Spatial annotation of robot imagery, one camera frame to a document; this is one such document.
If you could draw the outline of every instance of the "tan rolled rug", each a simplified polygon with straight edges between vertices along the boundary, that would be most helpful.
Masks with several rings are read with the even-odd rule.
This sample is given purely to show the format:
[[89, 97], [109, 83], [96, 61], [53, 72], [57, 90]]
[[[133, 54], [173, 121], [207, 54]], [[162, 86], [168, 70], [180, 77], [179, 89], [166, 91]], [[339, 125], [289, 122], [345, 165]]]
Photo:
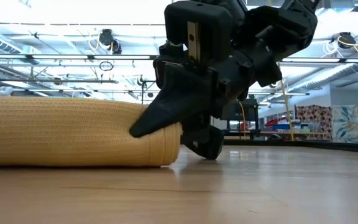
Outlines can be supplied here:
[[129, 128], [144, 105], [0, 96], [0, 166], [150, 166], [177, 158], [181, 126], [141, 138]]

